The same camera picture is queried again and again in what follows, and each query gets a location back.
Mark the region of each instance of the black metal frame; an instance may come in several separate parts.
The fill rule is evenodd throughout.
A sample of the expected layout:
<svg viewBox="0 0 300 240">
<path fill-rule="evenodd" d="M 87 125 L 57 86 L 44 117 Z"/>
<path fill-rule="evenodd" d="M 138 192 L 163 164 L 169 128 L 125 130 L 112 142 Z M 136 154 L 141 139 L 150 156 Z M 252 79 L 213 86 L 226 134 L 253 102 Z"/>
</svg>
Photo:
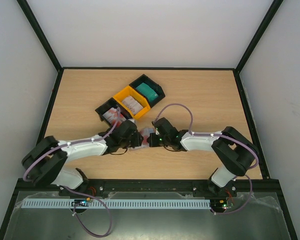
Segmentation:
<svg viewBox="0 0 300 240">
<path fill-rule="evenodd" d="M 247 96 L 245 94 L 245 90 L 243 88 L 243 84 L 240 78 L 240 72 L 242 71 L 243 67 L 247 63 L 250 55 L 252 54 L 253 50 L 257 46 L 259 40 L 261 39 L 262 35 L 266 31 L 268 25 L 270 24 L 272 18 L 275 16 L 276 12 L 278 11 L 280 5 L 282 4 L 283 0 L 274 0 L 267 11 L 264 19 L 262 20 L 260 26 L 258 27 L 256 33 L 254 34 L 250 44 L 248 45 L 246 51 L 244 52 L 241 60 L 239 61 L 236 69 L 234 68 L 197 68 L 197 67 L 62 67 L 54 54 L 47 38 L 45 37 L 44 32 L 42 31 L 38 21 L 36 20 L 35 15 L 33 14 L 27 0 L 17 0 L 21 9 L 23 10 L 26 18 L 28 19 L 29 23 L 31 24 L 33 30 L 35 31 L 37 37 L 39 38 L 42 46 L 46 50 L 48 56 L 50 57 L 55 69 L 58 72 L 54 89 L 44 116 L 44 120 L 42 123 L 42 127 L 38 136 L 37 143 L 41 141 L 44 136 L 48 126 L 49 118 L 55 103 L 55 99 L 58 93 L 58 88 L 62 79 L 62 75 L 64 69 L 111 69 L 111 70 L 224 70 L 224 71 L 232 71 L 235 82 L 238 88 L 239 96 L 241 99 L 242 107 L 244 110 L 244 114 L 246 117 L 247 125 L 250 131 L 250 135 L 252 138 L 253 143 L 259 148 L 259 166 L 262 174 L 262 180 L 252 180 L 253 191 L 254 192 L 275 192 L 277 194 L 279 204 L 281 209 L 283 210 L 285 222 L 288 227 L 288 231 L 290 234 L 291 239 L 296 240 L 297 235 L 294 229 L 292 220 L 290 218 L 290 214 L 288 211 L 288 207 L 278 180 L 270 179 L 269 171 L 267 168 L 267 164 L 265 161 L 264 154 L 262 152 L 261 144 L 259 142 L 258 134 L 256 131 L 255 123 L 250 111 L 250 107 L 248 104 Z M 207 184 L 207 180 L 106 180 L 106 179 L 91 179 L 90 181 L 94 182 L 95 185 L 100 185 L 103 187 L 102 193 L 107 193 L 107 191 L 112 191 L 113 188 L 118 192 L 146 192 L 145 189 L 150 189 L 150 192 L 158 191 L 158 192 L 179 192 L 179 193 L 189 193 L 192 192 L 195 196 L 200 196 L 203 193 L 200 192 L 200 187 L 202 185 Z M 249 181 L 247 180 L 237 180 L 235 182 L 235 187 L 237 192 L 248 192 L 250 189 Z M 1 229 L 0 229 L 0 239 L 4 238 L 6 233 L 8 223 L 16 204 L 17 196 L 20 191 L 58 191 L 59 188 L 57 186 L 48 186 L 44 188 L 37 188 L 34 187 L 29 182 L 23 182 L 20 178 L 16 184 L 14 192 L 11 197 L 11 201 L 7 208 L 7 212 L 5 214 Z"/>
</svg>

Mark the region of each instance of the light wood surface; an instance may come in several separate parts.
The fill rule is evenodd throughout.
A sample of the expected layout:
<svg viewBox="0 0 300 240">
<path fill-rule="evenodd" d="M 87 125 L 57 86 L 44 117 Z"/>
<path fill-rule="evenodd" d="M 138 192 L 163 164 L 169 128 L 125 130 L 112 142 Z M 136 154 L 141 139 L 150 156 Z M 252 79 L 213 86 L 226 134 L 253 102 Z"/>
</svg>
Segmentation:
<svg viewBox="0 0 300 240">
<path fill-rule="evenodd" d="M 161 85 L 166 97 L 137 121 L 139 130 L 151 127 L 167 104 L 182 103 L 193 113 L 193 131 L 215 132 L 232 126 L 250 139 L 232 71 L 215 70 L 66 69 L 45 135 L 75 140 L 105 131 L 108 126 L 95 109 L 142 74 Z M 182 107 L 168 107 L 162 117 L 178 130 L 189 127 L 190 116 Z M 91 156 L 67 165 L 80 168 L 91 179 L 207 179 L 221 161 L 213 152 L 170 152 L 158 147 Z M 259 167 L 247 174 L 262 178 Z"/>
</svg>

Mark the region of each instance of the black cable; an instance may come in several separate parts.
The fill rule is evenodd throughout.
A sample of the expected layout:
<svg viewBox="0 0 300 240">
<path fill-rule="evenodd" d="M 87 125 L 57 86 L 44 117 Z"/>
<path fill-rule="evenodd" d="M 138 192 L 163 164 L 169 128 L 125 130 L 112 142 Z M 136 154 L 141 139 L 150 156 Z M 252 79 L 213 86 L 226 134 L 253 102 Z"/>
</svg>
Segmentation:
<svg viewBox="0 0 300 240">
<path fill-rule="evenodd" d="M 110 154 L 111 154 L 111 155 L 123 155 L 123 154 L 125 154 L 127 151 L 128 151 L 128 148 L 126 148 L 125 151 L 124 151 L 123 153 L 118 153 L 118 154 L 110 153 Z"/>
<path fill-rule="evenodd" d="M 180 152 L 180 150 L 170 150 L 167 148 L 167 146 L 163 146 L 165 150 L 168 150 L 169 152 Z"/>
</svg>

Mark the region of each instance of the white wall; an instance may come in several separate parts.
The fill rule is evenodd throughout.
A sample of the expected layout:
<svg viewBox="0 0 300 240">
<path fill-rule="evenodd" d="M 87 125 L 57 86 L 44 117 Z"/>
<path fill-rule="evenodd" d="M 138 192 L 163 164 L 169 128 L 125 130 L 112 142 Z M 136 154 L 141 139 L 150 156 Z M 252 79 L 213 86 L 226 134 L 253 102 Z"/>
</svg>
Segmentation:
<svg viewBox="0 0 300 240">
<path fill-rule="evenodd" d="M 0 0 L 0 226 L 57 72 L 16 0 Z"/>
<path fill-rule="evenodd" d="M 300 0 L 286 0 L 241 72 L 272 178 L 300 239 Z"/>
<path fill-rule="evenodd" d="M 28 0 L 62 66 L 235 68 L 272 0 Z"/>
</svg>

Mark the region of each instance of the purple cable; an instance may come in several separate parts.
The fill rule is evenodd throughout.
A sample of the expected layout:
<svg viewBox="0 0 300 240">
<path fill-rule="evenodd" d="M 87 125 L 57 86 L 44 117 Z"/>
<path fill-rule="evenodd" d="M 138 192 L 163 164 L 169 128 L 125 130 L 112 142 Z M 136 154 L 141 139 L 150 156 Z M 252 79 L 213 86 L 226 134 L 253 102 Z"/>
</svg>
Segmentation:
<svg viewBox="0 0 300 240">
<path fill-rule="evenodd" d="M 116 126 L 117 126 L 117 124 L 118 124 L 118 122 L 119 122 L 119 119 L 120 119 L 120 118 L 119 118 L 119 116 L 120 116 L 120 107 L 117 108 L 117 111 L 118 111 L 118 114 L 117 114 L 116 121 L 115 121 L 114 125 L 112 126 L 112 128 L 110 129 L 110 131 L 108 131 L 103 137 L 97 138 L 97 139 L 95 139 L 94 141 L 96 141 L 96 142 L 101 141 L 101 140 L 105 139 L 106 137 L 108 137 L 108 136 L 113 132 L 113 130 L 116 128 Z M 89 143 L 89 142 L 91 142 L 91 141 L 92 141 L 91 138 L 89 138 L 89 139 L 81 139 L 81 140 L 72 141 L 72 142 L 71 142 L 71 145 L 82 144 L 82 143 Z M 48 156 L 48 155 L 54 153 L 55 151 L 57 151 L 57 150 L 59 150 L 59 149 L 61 149 L 61 148 L 67 147 L 67 146 L 68 146 L 67 143 L 66 143 L 66 144 L 62 144 L 62 145 L 60 145 L 60 146 L 56 146 L 56 147 L 50 149 L 49 151 L 47 151 L 46 153 L 44 153 L 42 156 L 40 156 L 37 160 L 35 160 L 35 161 L 28 167 L 27 170 L 25 170 L 25 172 L 24 172 L 24 174 L 23 174 L 23 177 L 22 177 L 23 181 L 25 181 L 25 182 L 31 182 L 30 179 L 27 179 L 27 176 L 28 176 L 29 172 L 30 172 L 30 171 L 31 171 L 31 170 L 32 170 L 32 169 L 33 169 L 40 161 L 42 161 L 46 156 Z"/>
<path fill-rule="evenodd" d="M 107 205 L 101 201 L 99 198 L 95 197 L 95 196 L 92 196 L 92 195 L 89 195 L 89 194 L 85 194 L 85 193 L 81 193 L 81 192 L 77 192 L 77 191 L 74 191 L 72 189 L 70 189 L 69 187 L 67 186 L 64 186 L 65 189 L 67 189 L 70 193 L 73 193 L 73 194 L 77 194 L 77 195 L 81 195 L 81 196 L 85 196 L 85 197 L 88 197 L 88 198 L 92 198 L 92 199 L 95 199 L 97 200 L 99 203 L 101 203 L 104 208 L 107 210 L 108 212 L 108 215 L 109 215 L 109 228 L 108 230 L 106 231 L 105 234 L 103 235 L 99 235 L 99 234 L 95 234 L 93 233 L 92 231 L 90 231 L 89 229 L 87 229 L 87 227 L 83 224 L 83 222 L 80 220 L 80 218 L 78 217 L 78 214 L 76 213 L 76 207 L 78 206 L 77 204 L 73 207 L 73 214 L 74 216 L 76 217 L 76 219 L 78 219 L 80 225 L 82 226 L 82 228 L 88 233 L 90 234 L 91 236 L 95 237 L 95 238 L 103 238 L 103 237 L 106 237 L 110 234 L 110 231 L 111 231 L 111 228 L 112 228 L 112 215 L 111 215 L 111 212 L 110 212 L 110 209 L 107 207 Z"/>
<path fill-rule="evenodd" d="M 250 198 L 252 196 L 252 181 L 250 179 L 250 177 L 248 175 L 245 175 L 246 178 L 249 180 L 249 183 L 250 183 L 250 192 L 249 192 L 249 195 L 248 195 L 248 198 L 247 200 L 245 201 L 244 204 L 242 204 L 241 207 L 239 207 L 238 209 L 236 210 L 233 210 L 233 211 L 229 211 L 229 212 L 215 212 L 212 208 L 211 208 L 211 212 L 213 212 L 213 214 L 215 215 L 229 215 L 229 214 L 234 214 L 234 213 L 237 213 L 239 211 L 241 211 L 247 204 L 248 202 L 250 201 Z"/>
<path fill-rule="evenodd" d="M 189 128 L 188 128 L 188 129 L 189 129 L 189 134 L 191 134 L 192 136 L 206 136 L 206 137 L 210 137 L 211 134 L 213 134 L 213 136 L 220 137 L 220 138 L 224 138 L 224 139 L 228 139 L 228 140 L 230 140 L 230 141 L 232 141 L 232 142 L 234 142 L 234 143 L 236 143 L 236 144 L 242 146 L 243 148 L 247 149 L 247 150 L 253 155 L 253 157 L 255 158 L 255 164 L 252 165 L 252 166 L 250 166 L 249 169 L 253 169 L 253 168 L 255 168 L 256 166 L 258 166 L 258 164 L 259 164 L 259 158 L 258 158 L 257 154 L 255 153 L 255 151 L 253 151 L 250 147 L 248 147 L 248 146 L 245 145 L 244 143 L 242 143 L 242 142 L 240 142 L 240 141 L 238 141 L 238 140 L 236 140 L 236 139 L 234 139 L 234 138 L 232 138 L 232 137 L 225 136 L 225 135 L 222 135 L 222 134 L 213 133 L 213 132 L 193 132 L 193 131 L 191 130 L 191 128 L 192 128 L 192 124 L 193 124 L 193 122 L 194 122 L 194 116 L 193 116 L 191 110 L 190 110 L 187 106 L 185 106 L 185 105 L 183 105 L 183 104 L 181 104 L 181 103 L 171 103 L 171 104 L 168 104 L 167 106 L 165 106 L 165 107 L 159 112 L 159 114 L 158 114 L 158 116 L 155 118 L 154 122 L 156 122 L 156 121 L 158 120 L 158 118 L 160 117 L 160 115 L 163 113 L 163 111 L 166 110 L 166 108 L 167 108 L 167 107 L 170 107 L 170 106 L 181 106 L 181 107 L 185 108 L 185 109 L 189 112 L 190 118 L 191 118 L 190 124 L 189 124 Z"/>
</svg>

